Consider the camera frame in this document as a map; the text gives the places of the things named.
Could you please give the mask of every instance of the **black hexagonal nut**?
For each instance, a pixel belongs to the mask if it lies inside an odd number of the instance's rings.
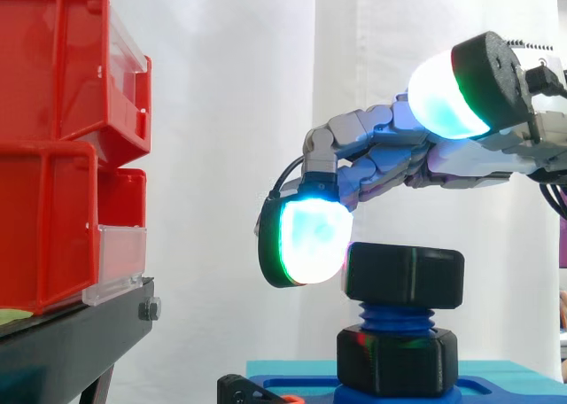
[[[350,299],[453,309],[462,304],[464,258],[446,249],[356,242],[348,250],[343,276]]]
[[[458,378],[457,338],[434,329],[430,337],[375,334],[360,325],[337,336],[338,380],[379,397],[440,397]]]

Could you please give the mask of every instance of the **stacked storage bins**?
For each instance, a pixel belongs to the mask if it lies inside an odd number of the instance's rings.
[[[0,0],[0,309],[142,284],[151,62],[109,0]]]

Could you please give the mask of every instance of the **black metal shelf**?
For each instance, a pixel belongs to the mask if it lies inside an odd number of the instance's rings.
[[[97,307],[77,304],[0,326],[0,403],[104,403],[113,364],[147,335],[153,279]]]

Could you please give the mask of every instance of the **teal platform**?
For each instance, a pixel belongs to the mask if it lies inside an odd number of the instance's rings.
[[[249,361],[246,368],[247,377],[335,376],[336,374],[334,361]],[[513,393],[565,396],[567,404],[567,385],[510,361],[461,361],[459,374],[482,377]],[[296,388],[293,391],[285,388],[272,389],[272,392],[279,395],[295,394],[303,397],[323,395],[332,391],[333,388]],[[462,390],[462,394],[472,394],[472,391],[465,389]]]

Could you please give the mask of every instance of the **clear plastic drawer front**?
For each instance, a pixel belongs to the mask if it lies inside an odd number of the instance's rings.
[[[141,287],[145,269],[145,228],[99,225],[98,229],[98,283],[82,291],[82,301],[91,306]]]

